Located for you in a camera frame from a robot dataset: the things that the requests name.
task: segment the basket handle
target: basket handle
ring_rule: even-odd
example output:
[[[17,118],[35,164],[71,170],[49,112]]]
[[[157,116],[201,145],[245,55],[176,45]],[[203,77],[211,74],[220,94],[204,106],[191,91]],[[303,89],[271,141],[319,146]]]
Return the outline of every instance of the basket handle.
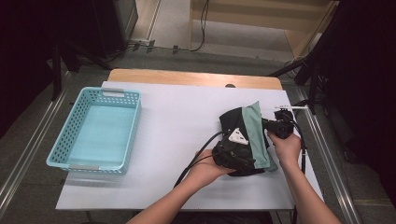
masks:
[[[69,169],[98,171],[99,166],[71,164],[69,165]]]
[[[123,89],[101,88],[101,91],[104,96],[125,97]]]

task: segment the light blue basket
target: light blue basket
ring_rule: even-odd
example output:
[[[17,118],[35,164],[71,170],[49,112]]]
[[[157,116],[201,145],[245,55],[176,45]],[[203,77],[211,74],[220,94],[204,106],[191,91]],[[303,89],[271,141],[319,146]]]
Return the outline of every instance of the light blue basket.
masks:
[[[47,165],[65,171],[125,174],[141,111],[140,98],[139,91],[82,89]]]

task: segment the black electronic device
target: black electronic device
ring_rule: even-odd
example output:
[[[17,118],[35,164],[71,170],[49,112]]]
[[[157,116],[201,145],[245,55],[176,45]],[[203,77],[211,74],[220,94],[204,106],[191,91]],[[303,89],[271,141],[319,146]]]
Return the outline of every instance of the black electronic device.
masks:
[[[279,138],[288,138],[294,130],[292,114],[289,110],[281,109],[275,112],[276,120],[262,119],[262,127],[269,132],[276,134]],[[255,175],[263,173],[263,169],[255,169],[252,152],[247,144],[230,140],[232,133],[224,135],[213,148],[213,159],[219,166],[234,169],[233,176]]]

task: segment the cable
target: cable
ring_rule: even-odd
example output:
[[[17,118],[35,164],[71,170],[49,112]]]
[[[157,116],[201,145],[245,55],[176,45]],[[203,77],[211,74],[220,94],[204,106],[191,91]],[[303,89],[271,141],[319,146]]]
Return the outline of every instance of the cable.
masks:
[[[85,214],[87,215],[87,218],[90,222],[93,222],[93,218],[91,216],[91,213],[89,211],[86,211]]]
[[[206,0],[204,8],[203,8],[202,13],[201,13],[201,31],[202,31],[201,45],[198,48],[196,48],[196,49],[191,49],[190,51],[192,51],[192,52],[200,50],[205,45],[205,28],[206,28],[206,18],[207,18],[207,11],[208,10],[209,10],[209,0]]]
[[[294,128],[296,129],[296,131],[298,132],[298,134],[300,135],[300,139],[301,139],[301,150],[302,150],[302,154],[301,154],[301,171],[303,172],[303,174],[305,174],[305,155],[306,155],[306,145],[305,145],[305,140],[304,140],[304,136],[303,136],[303,132],[300,129],[300,126],[297,124],[296,121],[294,121],[293,118],[289,117],[288,115],[284,114],[283,116],[285,116],[286,118],[288,118],[290,120],[290,122],[293,124]],[[294,209],[293,209],[293,218],[291,223],[295,224],[297,223],[297,207],[294,205]]]
[[[289,211],[289,219],[290,219],[290,223],[292,222],[292,220],[293,220],[293,213],[291,212],[291,211]]]
[[[131,46],[131,47],[128,47],[128,48],[126,48],[126,49],[124,49],[124,50],[121,50],[121,51],[119,51],[119,52],[116,52],[116,53],[107,54],[107,56],[114,56],[114,57],[111,58],[111,59],[109,59],[109,60],[107,60],[107,61],[105,61],[104,63],[111,63],[111,62],[113,62],[114,60],[116,60],[118,57],[120,57],[120,55],[121,55],[122,53],[124,53],[124,52],[126,52],[126,51],[128,51],[128,50],[134,48],[134,44],[132,44],[132,45],[128,44],[128,46]],[[94,64],[94,63],[92,63],[92,62],[86,62],[86,61],[82,61],[82,63],[83,63],[83,64]]]
[[[192,166],[196,165],[196,164],[197,164],[198,162],[200,162],[200,161],[203,161],[204,159],[207,159],[207,158],[209,158],[209,157],[214,157],[214,156],[217,156],[217,155],[219,155],[219,153],[217,153],[217,154],[215,154],[215,155],[205,156],[205,157],[201,158],[200,160],[196,161],[195,163],[193,163]]]
[[[169,49],[169,50],[175,50],[171,48],[166,48],[166,47],[155,47],[155,46],[147,46],[147,45],[139,45],[139,47],[147,48],[147,49]],[[177,49],[177,51],[191,51],[189,49]]]
[[[285,62],[285,64],[284,64],[283,67],[286,67],[286,65],[287,65],[288,63],[294,63],[295,61],[298,61],[299,59],[300,59],[300,60],[303,60],[303,63],[306,65],[306,63],[304,62],[304,58],[305,58],[305,56],[296,56],[296,57],[294,57],[292,60]],[[297,76],[297,73],[294,71],[294,69],[291,69],[291,72],[294,74],[294,77]],[[294,78],[294,77],[291,77],[291,76],[290,76],[289,72],[286,72],[285,74],[286,74],[289,78]]]
[[[277,220],[279,221],[280,224],[282,224],[282,220],[280,219],[279,213],[276,211],[276,216],[277,216]]]
[[[176,184],[174,185],[174,188],[180,184],[180,182],[183,180],[184,176],[187,174],[187,172],[190,170],[190,168],[196,164],[196,159],[199,157],[199,155],[201,155],[202,151],[204,151],[204,149],[207,147],[207,145],[209,145],[213,139],[215,139],[218,135],[220,134],[225,134],[228,132],[218,132],[215,133],[212,137],[209,138],[209,140],[207,140],[207,142],[204,144],[204,146],[195,154],[194,158],[192,159],[192,161],[190,162],[190,164],[186,167],[186,169],[184,169],[184,171],[181,173],[180,177],[178,178]]]
[[[309,103],[308,100],[302,100],[302,101],[300,101],[299,103],[294,104],[294,106],[305,106],[305,105],[308,105],[308,103]],[[314,104],[321,104],[321,105],[322,105],[322,103],[323,103],[322,100],[319,99],[319,98],[317,98],[317,99],[314,100]],[[301,110],[296,110],[296,112],[293,112],[294,117],[297,118],[297,115],[300,113],[300,111],[301,111]]]

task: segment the person's right hand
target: person's right hand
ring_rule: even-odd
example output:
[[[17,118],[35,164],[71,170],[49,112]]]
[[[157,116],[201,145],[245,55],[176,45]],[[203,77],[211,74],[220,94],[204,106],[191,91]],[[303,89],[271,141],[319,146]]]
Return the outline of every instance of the person's right hand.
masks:
[[[280,165],[297,164],[301,150],[301,139],[292,133],[288,138],[278,138],[274,133],[268,132],[268,137],[274,143],[276,155]]]

